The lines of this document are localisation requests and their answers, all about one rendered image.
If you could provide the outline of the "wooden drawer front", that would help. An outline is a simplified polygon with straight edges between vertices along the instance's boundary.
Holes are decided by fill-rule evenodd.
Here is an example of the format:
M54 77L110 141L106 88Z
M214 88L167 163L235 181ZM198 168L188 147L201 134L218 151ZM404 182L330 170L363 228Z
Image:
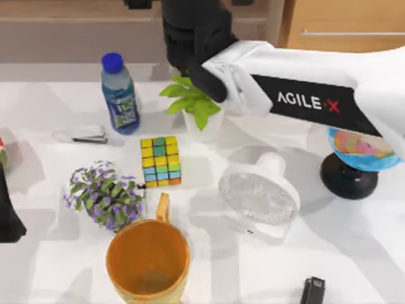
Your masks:
M405 46L404 36L303 36L312 32L405 32L405 0L284 0L278 46L364 53Z

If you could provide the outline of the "white stapler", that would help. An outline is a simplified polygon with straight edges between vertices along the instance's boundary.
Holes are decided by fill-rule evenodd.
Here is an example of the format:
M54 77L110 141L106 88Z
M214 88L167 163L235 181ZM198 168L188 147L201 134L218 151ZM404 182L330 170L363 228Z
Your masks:
M108 142L105 129L98 125L56 130L51 136L59 143L106 144Z

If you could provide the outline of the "colourful puzzle cube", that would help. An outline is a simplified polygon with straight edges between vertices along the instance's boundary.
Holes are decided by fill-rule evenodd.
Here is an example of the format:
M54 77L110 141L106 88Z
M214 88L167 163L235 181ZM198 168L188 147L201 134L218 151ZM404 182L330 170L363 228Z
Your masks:
M175 136L141 139L140 148L147 188L181 184L181 164Z

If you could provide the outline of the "orange mug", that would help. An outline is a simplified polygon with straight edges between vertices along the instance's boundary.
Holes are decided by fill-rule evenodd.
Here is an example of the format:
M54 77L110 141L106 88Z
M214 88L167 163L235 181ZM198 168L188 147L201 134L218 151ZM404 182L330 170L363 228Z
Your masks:
M169 195L162 193L154 219L137 220L108 246L106 269L125 304L183 304L189 244L170 223Z

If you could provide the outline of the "blue water bottle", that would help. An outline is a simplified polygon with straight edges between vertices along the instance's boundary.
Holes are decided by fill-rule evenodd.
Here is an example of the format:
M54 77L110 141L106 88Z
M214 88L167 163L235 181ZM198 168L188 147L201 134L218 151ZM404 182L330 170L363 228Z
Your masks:
M133 134L140 125L134 82L121 54L106 53L102 59L101 87L112 128L121 135Z

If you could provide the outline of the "purple flower plant pot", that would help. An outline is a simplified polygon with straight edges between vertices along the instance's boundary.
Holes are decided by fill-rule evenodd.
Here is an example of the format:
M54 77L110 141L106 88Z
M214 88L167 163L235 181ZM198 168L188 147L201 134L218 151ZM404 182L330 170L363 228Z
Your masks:
M141 220L147 211L146 186L120 175L110 161L95 161L73 171L62 200L72 210L86 211L94 223L117 233Z

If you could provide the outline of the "green plant in white pot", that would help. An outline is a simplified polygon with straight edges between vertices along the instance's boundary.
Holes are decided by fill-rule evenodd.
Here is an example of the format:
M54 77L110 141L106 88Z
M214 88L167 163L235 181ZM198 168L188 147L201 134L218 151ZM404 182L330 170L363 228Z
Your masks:
M174 76L172 83L165 87L160 97L172 99L166 113L182 113L187 132L201 142L212 141L223 121L223 109L200 89L190 78Z

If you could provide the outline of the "red and green object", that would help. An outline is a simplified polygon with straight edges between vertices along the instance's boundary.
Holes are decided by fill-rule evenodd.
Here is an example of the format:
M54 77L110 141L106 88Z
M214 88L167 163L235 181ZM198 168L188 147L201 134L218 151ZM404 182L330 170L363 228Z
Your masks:
M6 152L6 146L3 143L3 140L1 137L0 137L0 164L3 167L3 170L6 172L7 166L8 166L8 154Z

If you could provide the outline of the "black stapler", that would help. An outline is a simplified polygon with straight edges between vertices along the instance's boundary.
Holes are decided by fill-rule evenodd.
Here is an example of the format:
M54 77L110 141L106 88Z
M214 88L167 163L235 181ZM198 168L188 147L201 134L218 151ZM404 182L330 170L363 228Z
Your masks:
M325 287L325 280L317 277L307 278L304 282L300 304L323 304Z

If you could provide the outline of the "globe on black base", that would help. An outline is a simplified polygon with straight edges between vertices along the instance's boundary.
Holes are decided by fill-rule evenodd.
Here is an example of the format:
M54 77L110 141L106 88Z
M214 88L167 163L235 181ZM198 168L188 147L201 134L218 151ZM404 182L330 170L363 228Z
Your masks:
M336 196L360 200L371 195L378 184L378 173L405 162L381 137L329 127L332 153L320 166L320 177Z

